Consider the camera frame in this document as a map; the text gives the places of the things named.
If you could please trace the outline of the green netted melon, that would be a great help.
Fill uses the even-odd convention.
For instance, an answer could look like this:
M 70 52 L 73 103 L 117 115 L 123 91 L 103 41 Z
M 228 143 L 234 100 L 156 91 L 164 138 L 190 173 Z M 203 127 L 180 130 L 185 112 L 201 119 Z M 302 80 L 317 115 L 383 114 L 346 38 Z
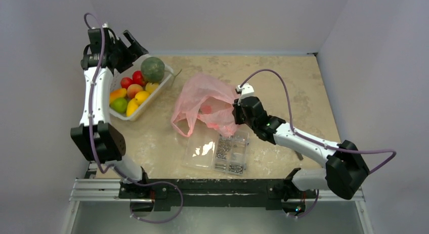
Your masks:
M 164 78 L 165 64 L 158 57 L 148 57 L 141 63 L 141 72 L 147 82 L 159 83 Z

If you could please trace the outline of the pink plastic bag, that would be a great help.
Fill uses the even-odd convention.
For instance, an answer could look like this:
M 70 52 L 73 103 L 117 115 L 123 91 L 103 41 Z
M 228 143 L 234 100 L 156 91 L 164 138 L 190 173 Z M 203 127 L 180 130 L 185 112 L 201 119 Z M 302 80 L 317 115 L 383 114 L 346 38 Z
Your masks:
M 197 73 L 182 87 L 170 123 L 184 137 L 194 132 L 199 120 L 225 137 L 234 135 L 233 103 L 238 99 L 235 87 L 207 74 Z

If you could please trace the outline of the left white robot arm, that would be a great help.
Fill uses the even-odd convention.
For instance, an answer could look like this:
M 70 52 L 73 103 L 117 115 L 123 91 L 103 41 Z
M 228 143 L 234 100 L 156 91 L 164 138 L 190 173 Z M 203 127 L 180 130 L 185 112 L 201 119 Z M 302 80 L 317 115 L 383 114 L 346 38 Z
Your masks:
M 129 69 L 148 51 L 125 30 L 125 43 L 110 28 L 88 30 L 90 43 L 83 50 L 80 62 L 85 80 L 83 113 L 70 135 L 85 159 L 95 162 L 103 173 L 114 170 L 138 198 L 150 194 L 151 184 L 144 179 L 144 169 L 126 155 L 123 135 L 112 126 L 109 94 L 114 72 Z

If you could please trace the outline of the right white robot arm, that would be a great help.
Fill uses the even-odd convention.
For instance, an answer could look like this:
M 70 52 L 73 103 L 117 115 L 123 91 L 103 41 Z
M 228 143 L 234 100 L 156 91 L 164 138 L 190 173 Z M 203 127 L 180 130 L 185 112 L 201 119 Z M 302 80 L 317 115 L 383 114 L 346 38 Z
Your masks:
M 363 158 L 353 154 L 354 143 L 338 144 L 292 130 L 285 120 L 268 115 L 257 97 L 236 99 L 233 116 L 236 124 L 246 124 L 259 139 L 292 149 L 320 165 L 319 169 L 294 169 L 285 179 L 286 198 L 319 189 L 350 200 L 369 175 Z

